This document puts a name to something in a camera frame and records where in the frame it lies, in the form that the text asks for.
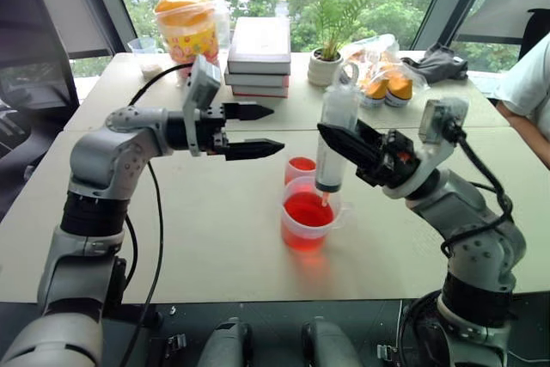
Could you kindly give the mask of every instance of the glass cup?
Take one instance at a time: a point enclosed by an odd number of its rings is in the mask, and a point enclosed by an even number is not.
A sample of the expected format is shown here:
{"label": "glass cup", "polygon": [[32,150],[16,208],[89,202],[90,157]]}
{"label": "glass cup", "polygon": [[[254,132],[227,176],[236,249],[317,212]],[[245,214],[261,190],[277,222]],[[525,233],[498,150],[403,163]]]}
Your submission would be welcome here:
{"label": "glass cup", "polygon": [[284,168],[284,184],[300,176],[315,176],[315,161],[305,156],[293,156],[288,159]]}
{"label": "glass cup", "polygon": [[332,193],[322,206],[322,192],[315,188],[314,176],[301,176],[284,189],[281,212],[281,236],[290,248],[313,251],[325,241],[328,231],[345,224],[345,212],[338,193]]}
{"label": "glass cup", "polygon": [[143,73],[145,79],[151,79],[153,76],[162,72],[162,67],[158,64],[156,57],[152,54],[163,53],[163,49],[156,47],[156,40],[144,36],[143,38],[136,38],[128,42],[131,52],[134,54],[134,58],[139,64],[139,69]]}

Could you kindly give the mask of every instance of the person's arm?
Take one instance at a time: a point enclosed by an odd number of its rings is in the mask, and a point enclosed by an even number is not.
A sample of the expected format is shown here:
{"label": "person's arm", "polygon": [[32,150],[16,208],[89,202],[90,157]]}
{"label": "person's arm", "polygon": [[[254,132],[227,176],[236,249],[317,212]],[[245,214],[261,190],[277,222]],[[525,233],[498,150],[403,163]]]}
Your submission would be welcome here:
{"label": "person's arm", "polygon": [[508,109],[502,101],[497,104],[497,110],[508,120],[510,125],[520,134],[542,163],[550,169],[550,142],[529,119]]}

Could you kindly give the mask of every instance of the plant pot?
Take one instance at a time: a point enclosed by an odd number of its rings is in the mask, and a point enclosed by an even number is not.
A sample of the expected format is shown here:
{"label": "plant pot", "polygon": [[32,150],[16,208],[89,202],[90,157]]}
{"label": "plant pot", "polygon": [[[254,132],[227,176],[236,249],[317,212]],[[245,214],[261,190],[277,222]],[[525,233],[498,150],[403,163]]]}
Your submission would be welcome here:
{"label": "plant pot", "polygon": [[316,55],[321,55],[321,49],[315,49],[309,57],[308,80],[315,86],[328,86],[333,82],[334,72],[342,63],[342,56],[338,54],[338,59],[327,62],[320,60]]}

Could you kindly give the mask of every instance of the chair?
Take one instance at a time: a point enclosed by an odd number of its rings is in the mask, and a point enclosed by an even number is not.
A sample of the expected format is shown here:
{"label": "chair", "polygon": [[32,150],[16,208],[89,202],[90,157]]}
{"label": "chair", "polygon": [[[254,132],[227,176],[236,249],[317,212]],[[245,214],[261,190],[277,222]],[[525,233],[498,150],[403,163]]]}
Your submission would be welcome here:
{"label": "chair", "polygon": [[0,0],[0,220],[78,108],[44,0]]}

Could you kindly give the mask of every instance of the white shirt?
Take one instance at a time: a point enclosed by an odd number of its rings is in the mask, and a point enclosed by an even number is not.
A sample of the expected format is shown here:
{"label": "white shirt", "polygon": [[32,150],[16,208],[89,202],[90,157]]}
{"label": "white shirt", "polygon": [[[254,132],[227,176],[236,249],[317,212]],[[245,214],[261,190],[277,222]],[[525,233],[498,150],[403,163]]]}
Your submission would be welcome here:
{"label": "white shirt", "polygon": [[531,119],[550,141],[550,34],[506,74],[495,97]]}

